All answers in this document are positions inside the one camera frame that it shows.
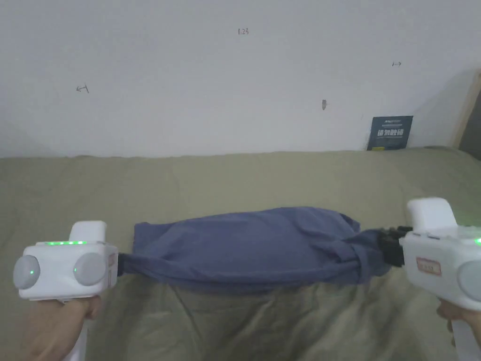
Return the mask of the person's left hand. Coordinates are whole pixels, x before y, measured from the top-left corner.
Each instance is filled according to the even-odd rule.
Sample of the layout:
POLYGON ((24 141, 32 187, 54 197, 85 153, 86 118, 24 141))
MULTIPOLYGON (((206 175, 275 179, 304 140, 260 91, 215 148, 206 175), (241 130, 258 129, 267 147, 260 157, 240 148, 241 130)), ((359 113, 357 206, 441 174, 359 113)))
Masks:
POLYGON ((21 361, 62 361, 72 351, 86 319, 95 319, 100 296, 34 302, 27 317, 21 361))

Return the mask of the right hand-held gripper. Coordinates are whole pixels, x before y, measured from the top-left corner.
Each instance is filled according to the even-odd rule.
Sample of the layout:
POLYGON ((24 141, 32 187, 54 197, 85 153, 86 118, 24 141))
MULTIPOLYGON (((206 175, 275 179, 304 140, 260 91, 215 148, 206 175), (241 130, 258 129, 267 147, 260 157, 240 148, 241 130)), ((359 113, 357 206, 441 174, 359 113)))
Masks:
POLYGON ((404 267, 408 280, 438 298, 468 310, 481 309, 481 229, 457 223, 442 198, 410 200, 413 230, 379 230, 384 262, 404 267))

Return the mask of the person's right hand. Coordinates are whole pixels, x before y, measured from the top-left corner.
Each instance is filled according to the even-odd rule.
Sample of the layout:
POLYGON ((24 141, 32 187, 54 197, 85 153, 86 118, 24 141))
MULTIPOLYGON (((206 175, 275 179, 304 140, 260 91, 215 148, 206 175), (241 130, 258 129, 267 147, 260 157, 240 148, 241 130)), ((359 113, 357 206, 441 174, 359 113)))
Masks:
POLYGON ((436 312, 441 318, 447 320, 448 322, 464 321, 472 328, 480 328, 480 311, 463 308, 442 298, 440 298, 439 301, 440 304, 436 312))

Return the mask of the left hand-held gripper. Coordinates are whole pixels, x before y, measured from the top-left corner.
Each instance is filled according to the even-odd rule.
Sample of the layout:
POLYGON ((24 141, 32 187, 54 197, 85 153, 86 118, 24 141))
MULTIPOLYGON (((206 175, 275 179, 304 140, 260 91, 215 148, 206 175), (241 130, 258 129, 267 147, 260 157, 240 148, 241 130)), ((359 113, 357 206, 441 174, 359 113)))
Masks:
POLYGON ((119 250, 106 241, 107 224, 78 221, 65 241, 41 241, 24 249, 13 270, 19 297, 67 303, 92 298, 117 283, 119 250))

